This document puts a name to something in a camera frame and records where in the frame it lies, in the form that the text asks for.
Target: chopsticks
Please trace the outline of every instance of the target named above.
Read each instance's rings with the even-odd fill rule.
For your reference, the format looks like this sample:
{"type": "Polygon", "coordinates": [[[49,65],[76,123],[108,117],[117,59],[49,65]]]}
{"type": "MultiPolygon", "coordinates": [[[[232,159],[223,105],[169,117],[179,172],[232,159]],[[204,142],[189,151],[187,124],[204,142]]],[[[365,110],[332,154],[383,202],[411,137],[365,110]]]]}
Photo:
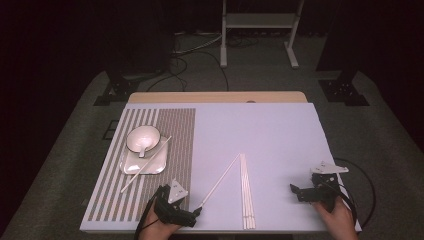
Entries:
{"type": "Polygon", "coordinates": [[[252,195],[250,192],[249,174],[246,155],[240,154],[241,193],[243,205],[243,229],[255,229],[255,214],[253,212],[252,195]]]}

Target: gray carpet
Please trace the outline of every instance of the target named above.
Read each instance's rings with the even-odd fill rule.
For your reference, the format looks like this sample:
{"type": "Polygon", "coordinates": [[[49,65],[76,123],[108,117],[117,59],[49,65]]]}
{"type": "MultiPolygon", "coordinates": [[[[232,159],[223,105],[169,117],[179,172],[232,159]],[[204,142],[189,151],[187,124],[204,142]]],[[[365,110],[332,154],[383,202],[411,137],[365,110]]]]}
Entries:
{"type": "MultiPolygon", "coordinates": [[[[205,41],[192,36],[179,40],[181,49],[205,41]]],[[[360,166],[375,186],[375,211],[360,238],[422,239],[424,155],[365,75],[358,73],[353,84],[370,106],[347,107],[327,102],[318,80],[334,79],[339,72],[315,71],[324,43],[325,38],[298,37],[294,44],[300,64],[297,70],[289,65],[282,39],[261,38],[247,48],[230,48],[224,70],[229,90],[304,92],[308,101],[315,104],[333,156],[360,166]]],[[[219,59],[217,46],[202,51],[219,59]]],[[[186,91],[226,91],[225,78],[211,56],[194,53],[181,58],[188,63],[187,70],[179,75],[187,84],[186,91]]],[[[183,66],[181,60],[173,60],[172,70],[178,72],[183,66]]],[[[146,91],[159,79],[142,82],[139,91],[146,91]]],[[[119,119],[125,105],[115,102],[93,106],[107,84],[107,75],[102,72],[88,86],[2,239],[132,239],[130,234],[79,231],[110,144],[102,140],[103,134],[111,120],[119,119]]],[[[177,78],[161,81],[151,89],[181,90],[181,80],[177,78]]],[[[346,166],[351,172],[343,175],[343,180],[357,202],[359,221],[363,222],[371,211],[371,187],[355,166],[346,166]]],[[[331,238],[319,233],[294,235],[293,239],[331,238]]]]}

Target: white table surface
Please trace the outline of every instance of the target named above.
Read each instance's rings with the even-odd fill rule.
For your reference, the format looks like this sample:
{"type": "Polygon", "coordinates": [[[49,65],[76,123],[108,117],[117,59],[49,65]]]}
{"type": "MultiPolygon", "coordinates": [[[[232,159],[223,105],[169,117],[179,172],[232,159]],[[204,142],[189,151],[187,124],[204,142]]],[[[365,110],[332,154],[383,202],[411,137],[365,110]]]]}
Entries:
{"type": "MultiPolygon", "coordinates": [[[[240,162],[236,161],[196,225],[179,232],[325,231],[313,208],[299,203],[289,187],[290,183],[312,187],[310,168],[322,161],[334,163],[312,103],[128,103],[126,108],[196,109],[186,210],[198,207],[237,154],[246,154],[256,229],[243,230],[240,162]]],[[[135,229],[137,222],[98,222],[89,229],[83,225],[84,221],[82,230],[88,232],[124,232],[135,229]]]]}

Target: white metal frame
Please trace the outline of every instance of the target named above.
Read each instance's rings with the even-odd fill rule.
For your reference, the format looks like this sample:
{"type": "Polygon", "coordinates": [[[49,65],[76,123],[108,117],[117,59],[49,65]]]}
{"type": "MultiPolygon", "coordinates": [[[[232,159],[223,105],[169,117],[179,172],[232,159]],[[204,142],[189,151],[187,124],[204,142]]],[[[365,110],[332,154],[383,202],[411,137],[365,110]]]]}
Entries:
{"type": "Polygon", "coordinates": [[[293,42],[299,25],[300,16],[305,0],[300,0],[296,13],[256,14],[256,13],[227,13],[227,0],[222,4],[222,43],[221,67],[227,67],[227,29],[228,28],[291,28],[290,40],[284,42],[292,68],[299,67],[293,52],[293,42]]]}

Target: black cable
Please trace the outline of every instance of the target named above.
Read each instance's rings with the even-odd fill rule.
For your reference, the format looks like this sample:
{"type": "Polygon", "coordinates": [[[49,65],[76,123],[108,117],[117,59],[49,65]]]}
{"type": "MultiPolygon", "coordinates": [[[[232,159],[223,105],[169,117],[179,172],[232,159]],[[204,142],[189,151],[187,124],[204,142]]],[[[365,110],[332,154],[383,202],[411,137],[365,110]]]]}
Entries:
{"type": "Polygon", "coordinates": [[[193,54],[193,53],[202,53],[202,54],[206,54],[206,55],[211,56],[211,57],[215,60],[215,62],[218,64],[219,69],[220,69],[220,70],[221,70],[221,72],[222,72],[222,75],[223,75],[223,76],[224,76],[224,78],[225,78],[225,83],[226,83],[227,91],[230,91],[230,87],[229,87],[229,83],[228,83],[227,75],[225,74],[224,69],[222,69],[222,68],[221,68],[221,64],[219,63],[219,60],[218,60],[218,59],[217,59],[217,58],[216,58],[213,54],[208,53],[208,52],[202,52],[202,51],[190,51],[190,52],[187,52],[187,53],[177,54],[176,56],[185,56],[185,55],[193,54]]]}
{"type": "Polygon", "coordinates": [[[124,78],[125,80],[127,80],[130,83],[138,83],[138,82],[143,82],[143,81],[147,81],[156,77],[159,77],[160,75],[164,74],[165,71],[164,70],[160,70],[158,72],[155,73],[150,73],[150,74],[146,74],[146,76],[139,76],[139,77],[135,77],[135,78],[127,78],[125,76],[122,76],[122,78],[124,78]]]}
{"type": "Polygon", "coordinates": [[[372,215],[374,214],[375,206],[377,205],[377,197],[376,197],[376,193],[375,193],[374,184],[373,184],[371,178],[368,176],[368,174],[361,167],[359,167],[357,164],[355,164],[355,163],[353,163],[353,162],[351,162],[349,160],[343,159],[343,158],[336,158],[335,157],[334,160],[338,160],[338,161],[342,161],[342,162],[347,162],[347,163],[355,166],[359,171],[362,172],[362,174],[365,176],[365,178],[368,180],[368,182],[369,182],[369,184],[371,186],[371,191],[372,191],[372,206],[371,206],[371,211],[368,214],[367,218],[365,219],[364,223],[361,224],[362,229],[364,229],[365,226],[368,224],[369,220],[371,219],[372,215]]]}
{"type": "Polygon", "coordinates": [[[175,55],[181,55],[181,54],[185,54],[185,53],[193,52],[193,51],[195,51],[195,50],[199,50],[199,49],[202,49],[202,48],[207,48],[207,47],[211,46],[212,44],[217,43],[217,42],[218,42],[218,40],[220,40],[221,38],[222,38],[222,36],[221,36],[221,35],[219,35],[218,37],[216,37],[215,39],[213,39],[213,40],[211,40],[211,41],[209,41],[209,42],[206,42],[206,43],[204,43],[204,44],[201,44],[200,46],[197,46],[197,47],[194,47],[194,48],[191,48],[191,49],[188,49],[188,50],[184,50],[184,51],[176,51],[176,49],[174,48],[174,54],[175,54],[175,55]]]}
{"type": "Polygon", "coordinates": [[[344,188],[347,192],[347,196],[349,197],[349,199],[352,201],[353,204],[355,204],[355,206],[357,207],[356,203],[355,203],[355,199],[353,198],[353,194],[350,193],[349,189],[347,189],[345,186],[339,184],[340,187],[344,188]]]}
{"type": "Polygon", "coordinates": [[[353,224],[356,224],[356,220],[358,219],[358,213],[356,212],[356,206],[353,204],[353,202],[341,191],[333,188],[330,184],[324,182],[324,181],[320,181],[320,183],[324,184],[325,186],[329,187],[333,192],[337,193],[338,196],[340,196],[349,206],[350,211],[352,212],[352,219],[353,219],[353,224]]]}
{"type": "Polygon", "coordinates": [[[157,221],[159,221],[159,218],[158,218],[158,219],[156,219],[155,221],[153,221],[153,222],[151,222],[151,223],[147,224],[146,226],[142,227],[142,228],[141,228],[141,230],[144,230],[145,228],[150,227],[152,224],[154,224],[154,223],[155,223],[155,222],[157,222],[157,221]]]}
{"type": "Polygon", "coordinates": [[[141,216],[140,222],[137,225],[137,229],[135,230],[135,234],[134,234],[134,240],[138,240],[138,237],[140,235],[140,232],[145,229],[146,227],[152,225],[153,223],[150,223],[148,226],[143,227],[144,222],[146,221],[147,218],[147,214],[150,211],[150,208],[152,208],[153,205],[153,201],[156,199],[156,196],[158,195],[158,191],[155,192],[155,194],[153,194],[153,196],[149,199],[149,201],[146,204],[146,207],[144,208],[144,212],[143,215],[141,216]]]}
{"type": "Polygon", "coordinates": [[[160,82],[162,82],[162,81],[164,81],[164,80],[166,80],[166,79],[169,79],[169,78],[172,78],[172,77],[177,77],[177,79],[180,81],[180,83],[181,83],[181,85],[182,85],[182,87],[183,87],[183,92],[185,91],[185,87],[187,86],[187,82],[184,80],[184,79],[181,79],[181,78],[179,78],[177,75],[179,75],[179,74],[181,74],[181,73],[183,73],[184,71],[186,71],[187,70],[187,62],[184,60],[184,59],[182,59],[182,58],[178,58],[178,57],[175,57],[176,59],[177,59],[177,61],[178,60],[180,60],[180,61],[182,61],[182,62],[184,62],[184,68],[181,70],[181,71],[179,71],[178,73],[173,73],[173,72],[171,72],[170,70],[168,70],[168,72],[171,74],[170,76],[167,76],[167,77],[164,77],[164,78],[161,78],[161,79],[159,79],[159,80],[157,80],[156,82],[154,82],[152,85],[150,85],[150,87],[149,88],[147,88],[147,90],[146,90],[146,92],[149,92],[154,86],[156,86],[156,84],[158,84],[158,83],[160,83],[160,82]]]}
{"type": "Polygon", "coordinates": [[[253,38],[253,40],[250,40],[249,38],[245,38],[243,36],[235,36],[232,35],[231,37],[228,38],[228,42],[227,42],[227,46],[230,48],[238,48],[238,49],[242,49],[242,48],[248,48],[251,46],[254,46],[256,44],[259,43],[259,39],[258,38],[253,38]]]}
{"type": "Polygon", "coordinates": [[[202,37],[202,38],[206,38],[206,39],[216,39],[216,38],[221,36],[221,33],[220,32],[216,32],[216,33],[192,33],[192,34],[189,34],[189,35],[192,35],[192,36],[195,36],[195,37],[202,37]]]}

